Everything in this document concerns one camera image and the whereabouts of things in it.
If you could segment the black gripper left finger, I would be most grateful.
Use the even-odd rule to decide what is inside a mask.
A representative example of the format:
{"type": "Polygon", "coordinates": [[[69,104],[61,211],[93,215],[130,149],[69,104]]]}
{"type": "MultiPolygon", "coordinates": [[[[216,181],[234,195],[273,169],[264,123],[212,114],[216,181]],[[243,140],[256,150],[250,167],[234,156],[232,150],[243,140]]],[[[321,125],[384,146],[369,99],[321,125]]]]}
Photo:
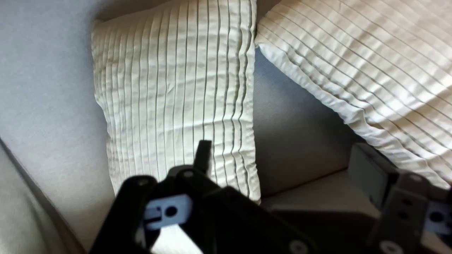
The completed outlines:
{"type": "Polygon", "coordinates": [[[198,174],[208,176],[210,169],[212,143],[209,140],[201,140],[196,147],[194,159],[194,170],[198,174]]]}

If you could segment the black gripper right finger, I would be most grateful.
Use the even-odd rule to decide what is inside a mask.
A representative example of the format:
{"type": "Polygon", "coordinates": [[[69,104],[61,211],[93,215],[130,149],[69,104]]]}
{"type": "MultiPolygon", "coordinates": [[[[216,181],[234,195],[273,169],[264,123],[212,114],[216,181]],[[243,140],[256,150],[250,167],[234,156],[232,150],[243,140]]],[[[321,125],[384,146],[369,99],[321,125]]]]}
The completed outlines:
{"type": "Polygon", "coordinates": [[[367,143],[352,146],[347,174],[364,198],[379,211],[398,180],[397,167],[367,143]]]}

